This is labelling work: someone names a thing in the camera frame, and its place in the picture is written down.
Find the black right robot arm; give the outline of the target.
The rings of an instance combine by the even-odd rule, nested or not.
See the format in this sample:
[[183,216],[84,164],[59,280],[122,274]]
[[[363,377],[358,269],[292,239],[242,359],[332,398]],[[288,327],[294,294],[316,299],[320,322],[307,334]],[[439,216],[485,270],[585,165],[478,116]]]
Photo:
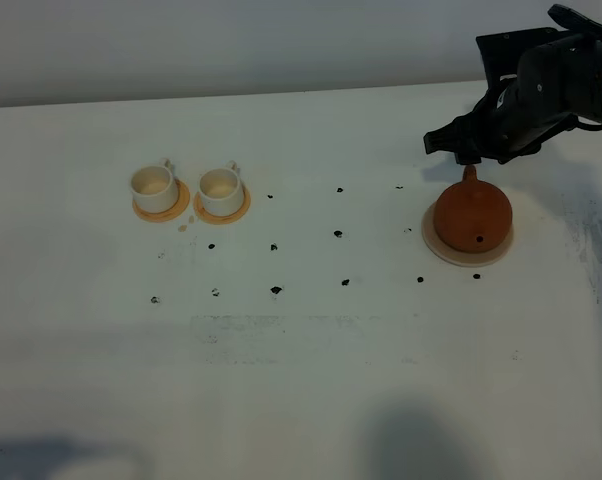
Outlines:
[[479,36],[487,91],[467,114],[424,136],[459,165],[538,153],[565,131],[602,131],[602,24],[564,5],[554,26]]

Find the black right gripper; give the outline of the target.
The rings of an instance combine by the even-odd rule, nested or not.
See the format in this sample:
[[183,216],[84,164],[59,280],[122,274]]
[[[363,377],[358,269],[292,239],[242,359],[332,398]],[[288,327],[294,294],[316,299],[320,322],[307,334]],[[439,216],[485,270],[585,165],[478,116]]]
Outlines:
[[543,27],[481,35],[476,43],[488,90],[471,113],[424,135],[427,155],[454,153],[462,166],[483,158],[504,164],[564,131],[591,129],[567,110],[560,67],[563,53],[591,45],[589,35]]

